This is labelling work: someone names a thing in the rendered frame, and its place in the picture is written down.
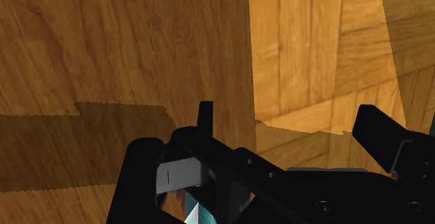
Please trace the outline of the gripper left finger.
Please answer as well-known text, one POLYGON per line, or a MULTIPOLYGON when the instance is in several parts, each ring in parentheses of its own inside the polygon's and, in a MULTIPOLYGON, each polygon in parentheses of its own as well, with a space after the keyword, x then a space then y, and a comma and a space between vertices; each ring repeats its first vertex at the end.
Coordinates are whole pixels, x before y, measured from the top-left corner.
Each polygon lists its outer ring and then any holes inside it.
POLYGON ((162 210, 167 193, 178 189, 217 224, 287 224, 277 201, 283 173, 213 138, 213 102, 202 101, 197 125, 176 129, 169 143, 144 137, 128 145, 106 224, 183 224, 162 210))

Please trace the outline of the teal and white patterned object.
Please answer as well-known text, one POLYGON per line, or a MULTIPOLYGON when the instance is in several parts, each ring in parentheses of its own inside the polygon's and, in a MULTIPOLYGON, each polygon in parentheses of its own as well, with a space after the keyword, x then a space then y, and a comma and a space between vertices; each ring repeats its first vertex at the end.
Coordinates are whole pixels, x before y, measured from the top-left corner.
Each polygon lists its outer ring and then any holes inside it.
POLYGON ((176 191, 185 214, 185 224, 217 224, 213 215, 184 189, 176 191))

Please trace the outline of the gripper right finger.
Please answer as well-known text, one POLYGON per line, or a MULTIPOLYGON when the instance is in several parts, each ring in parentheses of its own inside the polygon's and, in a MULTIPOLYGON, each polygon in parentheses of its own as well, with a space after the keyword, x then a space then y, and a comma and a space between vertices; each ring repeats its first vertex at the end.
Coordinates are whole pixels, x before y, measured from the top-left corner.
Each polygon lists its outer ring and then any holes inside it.
POLYGON ((408 130, 375 105, 360 105, 352 136, 388 174, 435 181, 435 136, 408 130))

